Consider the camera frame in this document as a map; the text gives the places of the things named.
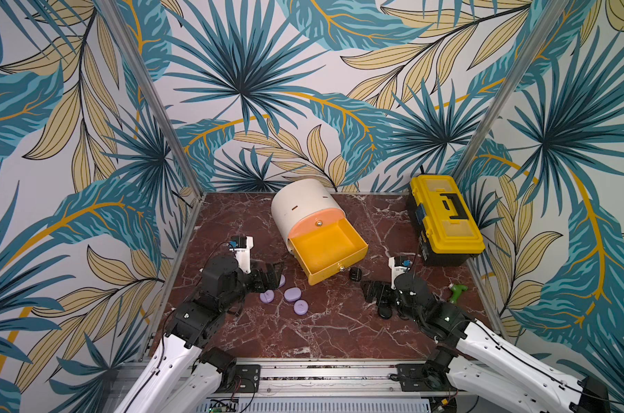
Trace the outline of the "yellow drawer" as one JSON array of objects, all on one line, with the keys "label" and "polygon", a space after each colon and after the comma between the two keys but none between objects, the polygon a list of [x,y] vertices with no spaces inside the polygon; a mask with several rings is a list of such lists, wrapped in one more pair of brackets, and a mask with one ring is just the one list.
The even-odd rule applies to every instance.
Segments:
[{"label": "yellow drawer", "polygon": [[288,240],[310,286],[363,260],[369,246],[347,219]]}]

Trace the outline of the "orange top drawer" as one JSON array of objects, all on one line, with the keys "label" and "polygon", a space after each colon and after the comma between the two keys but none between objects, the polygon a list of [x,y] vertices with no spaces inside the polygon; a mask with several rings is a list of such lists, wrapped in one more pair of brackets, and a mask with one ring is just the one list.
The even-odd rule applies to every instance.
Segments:
[{"label": "orange top drawer", "polygon": [[324,226],[343,220],[345,217],[345,213],[339,208],[328,208],[311,213],[293,225],[287,238],[294,239],[295,237],[301,237]]}]

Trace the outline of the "white cylindrical drawer cabinet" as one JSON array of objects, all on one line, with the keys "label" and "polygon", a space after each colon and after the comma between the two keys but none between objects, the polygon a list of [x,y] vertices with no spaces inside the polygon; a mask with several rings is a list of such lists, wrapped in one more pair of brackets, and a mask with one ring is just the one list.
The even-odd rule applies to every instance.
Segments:
[{"label": "white cylindrical drawer cabinet", "polygon": [[275,194],[271,206],[272,218],[290,253],[293,252],[290,242],[293,239],[287,236],[293,225],[311,213],[328,208],[339,208],[345,213],[327,188],[312,178],[290,183]]}]

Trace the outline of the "black round earphone case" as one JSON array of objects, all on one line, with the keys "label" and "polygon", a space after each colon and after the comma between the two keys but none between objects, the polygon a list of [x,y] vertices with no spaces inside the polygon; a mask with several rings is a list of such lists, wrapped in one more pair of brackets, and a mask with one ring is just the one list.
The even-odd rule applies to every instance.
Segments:
[{"label": "black round earphone case", "polygon": [[377,308],[377,314],[382,319],[391,319],[393,316],[393,310],[389,306],[379,306]]}]

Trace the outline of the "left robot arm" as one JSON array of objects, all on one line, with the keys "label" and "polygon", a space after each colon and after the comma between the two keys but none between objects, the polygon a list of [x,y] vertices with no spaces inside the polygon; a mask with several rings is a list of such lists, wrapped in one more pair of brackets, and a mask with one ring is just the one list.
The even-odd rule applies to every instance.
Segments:
[{"label": "left robot arm", "polygon": [[282,266],[243,257],[210,258],[198,285],[172,312],[154,357],[115,411],[191,412],[230,385],[236,371],[234,356],[205,348],[233,306],[243,304],[249,294],[279,287]]}]

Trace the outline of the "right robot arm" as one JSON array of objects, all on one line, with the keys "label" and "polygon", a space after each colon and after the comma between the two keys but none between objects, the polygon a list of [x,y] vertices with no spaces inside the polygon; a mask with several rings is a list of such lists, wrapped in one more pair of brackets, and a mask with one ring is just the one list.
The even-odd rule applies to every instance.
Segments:
[{"label": "right robot arm", "polygon": [[364,280],[361,289],[382,318],[413,321],[437,344],[429,361],[397,366],[391,378],[403,391],[465,391],[511,412],[611,411],[600,380],[576,378],[525,353],[410,271],[392,283]]}]

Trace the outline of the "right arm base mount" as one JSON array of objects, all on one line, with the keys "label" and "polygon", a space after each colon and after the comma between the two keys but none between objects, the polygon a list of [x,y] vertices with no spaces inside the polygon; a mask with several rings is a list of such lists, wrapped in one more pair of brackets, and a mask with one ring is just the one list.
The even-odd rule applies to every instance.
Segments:
[{"label": "right arm base mount", "polygon": [[449,368],[435,362],[404,363],[395,366],[396,372],[389,379],[397,382],[403,392],[449,392],[457,391],[449,379]]}]

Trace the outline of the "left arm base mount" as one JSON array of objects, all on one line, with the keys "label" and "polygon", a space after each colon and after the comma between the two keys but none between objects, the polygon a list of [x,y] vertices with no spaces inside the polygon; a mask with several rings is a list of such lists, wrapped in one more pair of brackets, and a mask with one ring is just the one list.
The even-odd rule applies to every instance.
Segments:
[{"label": "left arm base mount", "polygon": [[222,380],[215,394],[256,393],[260,388],[262,366],[239,364],[222,374]]}]

